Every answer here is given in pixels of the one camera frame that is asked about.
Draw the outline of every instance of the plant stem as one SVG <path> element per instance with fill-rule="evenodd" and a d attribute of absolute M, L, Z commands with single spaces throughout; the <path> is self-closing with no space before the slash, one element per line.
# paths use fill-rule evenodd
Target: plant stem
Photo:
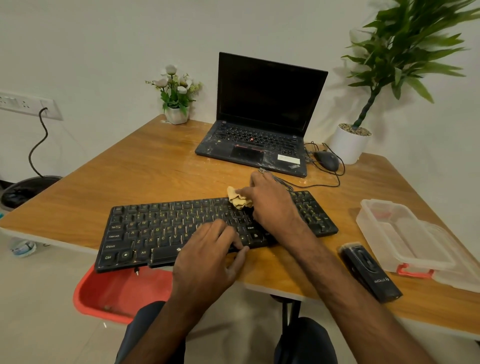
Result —
<path fill-rule="evenodd" d="M 368 110 L 370 110 L 370 107 L 372 107 L 373 105 L 373 102 L 375 101 L 375 98 L 378 96 L 378 94 L 380 93 L 380 90 L 382 89 L 382 87 L 379 87 L 377 86 L 376 88 L 374 88 L 372 90 L 372 93 L 370 94 L 370 98 L 368 99 L 367 101 L 367 104 L 363 107 L 360 115 L 359 115 L 359 118 L 357 119 L 357 121 L 355 121 L 352 125 L 352 129 L 353 130 L 357 130 L 361 123 L 363 122 L 363 120 L 365 119 L 365 116 L 367 116 L 367 112 Z"/>

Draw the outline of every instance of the wooden desk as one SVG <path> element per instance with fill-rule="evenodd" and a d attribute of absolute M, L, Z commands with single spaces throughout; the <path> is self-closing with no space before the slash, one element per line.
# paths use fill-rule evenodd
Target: wooden desk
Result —
<path fill-rule="evenodd" d="M 162 120 L 151 120 L 14 210 L 0 220 L 0 227 L 10 235 L 91 248 L 96 254 L 112 206 L 225 196 L 227 186 L 249 183 L 254 168 L 195 155 L 210 124 L 170 125 Z M 298 185 L 336 183 L 334 176 L 313 166 L 303 180 L 282 178 Z M 356 241 L 368 246 L 355 222 L 362 199 L 405 204 L 419 219 L 446 228 L 384 157 L 363 154 L 357 164 L 347 167 L 341 183 L 340 188 L 310 189 L 340 230 L 322 239 L 332 251 Z M 480 294 L 434 280 L 390 277 L 404 294 L 387 305 L 395 315 L 480 335 Z M 296 262 L 280 246 L 251 250 L 239 281 L 266 293 L 318 299 Z"/>

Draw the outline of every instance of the red plastic tub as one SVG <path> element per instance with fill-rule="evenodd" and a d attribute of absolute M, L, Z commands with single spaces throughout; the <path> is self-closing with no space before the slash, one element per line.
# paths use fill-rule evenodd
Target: red plastic tub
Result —
<path fill-rule="evenodd" d="M 129 324 L 143 306 L 167 301 L 172 291 L 172 272 L 140 267 L 96 273 L 92 266 L 78 283 L 73 305 L 84 315 Z"/>

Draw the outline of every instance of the computer mouse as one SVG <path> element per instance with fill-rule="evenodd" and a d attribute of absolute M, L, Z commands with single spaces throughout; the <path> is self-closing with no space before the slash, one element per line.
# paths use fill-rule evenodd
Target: computer mouse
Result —
<path fill-rule="evenodd" d="M 314 152 L 313 156 L 318 161 L 318 163 L 320 163 L 320 165 L 326 170 L 329 170 L 331 172 L 338 171 L 338 168 L 340 167 L 340 163 L 338 162 L 338 158 L 336 157 L 336 155 L 333 154 L 332 152 L 326 152 L 326 151 Z"/>

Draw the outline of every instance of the artificial plant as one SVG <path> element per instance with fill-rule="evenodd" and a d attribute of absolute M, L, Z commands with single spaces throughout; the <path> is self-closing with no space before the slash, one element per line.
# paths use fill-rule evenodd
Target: artificial plant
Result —
<path fill-rule="evenodd" d="M 177 67 L 169 64 L 160 73 L 164 78 L 158 81 L 145 81 L 146 84 L 154 86 L 160 90 L 160 97 L 163 101 L 163 112 L 167 108 L 180 109 L 186 116 L 187 107 L 195 100 L 192 96 L 198 92 L 202 86 L 201 82 L 194 82 L 188 73 L 183 76 L 177 75 Z"/>
<path fill-rule="evenodd" d="M 353 42 L 350 47 L 361 47 L 361 57 L 343 56 L 366 66 L 365 71 L 351 72 L 349 77 L 360 79 L 349 86 L 368 86 L 370 98 L 363 107 L 352 129 L 360 127 L 380 90 L 392 85 L 396 99 L 400 99 L 402 85 L 406 82 L 420 96 L 433 103 L 433 98 L 420 81 L 427 73 L 462 76 L 460 67 L 435 62 L 449 54 L 466 50 L 455 47 L 464 41 L 461 33 L 448 35 L 443 31 L 454 25 L 480 18 L 480 8 L 461 9 L 475 0 L 395 0 L 395 7 L 379 11 L 375 20 L 364 28 L 370 39 Z"/>

